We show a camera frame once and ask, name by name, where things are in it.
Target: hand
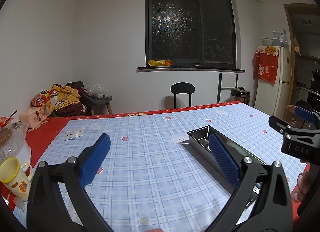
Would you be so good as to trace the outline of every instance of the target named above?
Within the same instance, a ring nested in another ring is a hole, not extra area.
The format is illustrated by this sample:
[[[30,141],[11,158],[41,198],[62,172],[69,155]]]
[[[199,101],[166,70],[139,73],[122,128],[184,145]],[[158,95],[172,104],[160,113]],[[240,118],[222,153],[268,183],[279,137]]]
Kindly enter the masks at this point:
[[[311,182],[308,176],[309,176],[309,171],[300,173],[298,176],[298,181],[297,181],[298,187],[294,190],[294,192],[291,195],[291,198],[295,203],[303,201],[311,188]]]

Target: kitchen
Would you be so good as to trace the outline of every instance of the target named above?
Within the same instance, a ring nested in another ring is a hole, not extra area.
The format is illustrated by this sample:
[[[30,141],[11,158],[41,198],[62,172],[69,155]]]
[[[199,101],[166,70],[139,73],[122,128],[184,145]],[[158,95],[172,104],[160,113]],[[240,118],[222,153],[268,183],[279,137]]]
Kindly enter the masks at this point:
[[[295,42],[295,80],[291,104],[307,101],[313,110],[320,111],[320,16],[292,14]]]

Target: oval chair backrest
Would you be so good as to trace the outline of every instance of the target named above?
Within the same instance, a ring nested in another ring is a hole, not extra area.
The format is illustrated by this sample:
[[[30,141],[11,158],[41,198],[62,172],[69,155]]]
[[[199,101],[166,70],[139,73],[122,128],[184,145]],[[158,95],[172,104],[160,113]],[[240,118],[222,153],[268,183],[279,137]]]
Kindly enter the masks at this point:
[[[171,86],[171,92],[173,94],[193,94],[195,90],[194,85],[186,82],[175,83]]]

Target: silver bolt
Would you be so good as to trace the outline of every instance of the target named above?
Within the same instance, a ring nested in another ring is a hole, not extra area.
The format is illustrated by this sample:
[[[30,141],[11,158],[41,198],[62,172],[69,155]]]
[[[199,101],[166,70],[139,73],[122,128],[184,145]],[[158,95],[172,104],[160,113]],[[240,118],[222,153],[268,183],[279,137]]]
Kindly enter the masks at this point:
[[[243,161],[245,162],[245,163],[252,163],[252,159],[250,158],[250,157],[245,157],[245,158],[243,158]]]
[[[279,161],[275,161],[274,164],[276,167],[281,167],[281,162],[279,162]]]
[[[44,166],[45,166],[45,161],[39,162],[38,166],[39,166],[40,168],[44,167]]]
[[[75,158],[75,157],[70,157],[70,158],[68,159],[68,163],[75,163],[76,160],[77,160],[77,158]]]

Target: blue plaid tablecloth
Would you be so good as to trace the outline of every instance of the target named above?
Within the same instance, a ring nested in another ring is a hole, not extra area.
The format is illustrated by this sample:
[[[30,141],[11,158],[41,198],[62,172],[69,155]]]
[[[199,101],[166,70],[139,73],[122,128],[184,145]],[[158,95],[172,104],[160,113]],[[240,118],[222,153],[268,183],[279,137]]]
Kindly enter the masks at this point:
[[[101,133],[111,149],[100,173],[85,187],[92,202],[115,232],[204,231],[224,207],[230,194],[224,179],[185,144],[187,131],[211,125],[267,164],[279,160],[293,190],[305,164],[281,153],[282,136],[271,129],[269,116],[245,104],[133,117],[70,120],[39,161],[63,163],[92,146]],[[65,141],[67,131],[84,136]],[[64,184],[62,196],[74,221]],[[14,214],[26,225],[26,212]],[[250,210],[239,222],[246,220]]]

